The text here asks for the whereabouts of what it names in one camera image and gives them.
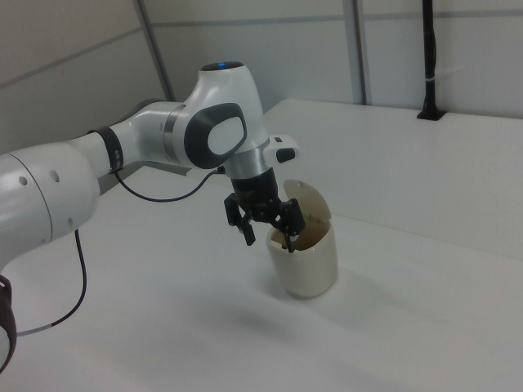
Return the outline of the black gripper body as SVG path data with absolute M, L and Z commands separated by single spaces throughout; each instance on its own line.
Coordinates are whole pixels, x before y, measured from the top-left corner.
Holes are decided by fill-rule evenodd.
M 244 220 L 275 223 L 279 216 L 280 199 L 273 168 L 248 179 L 232 179 L 239 207 L 245 212 Z

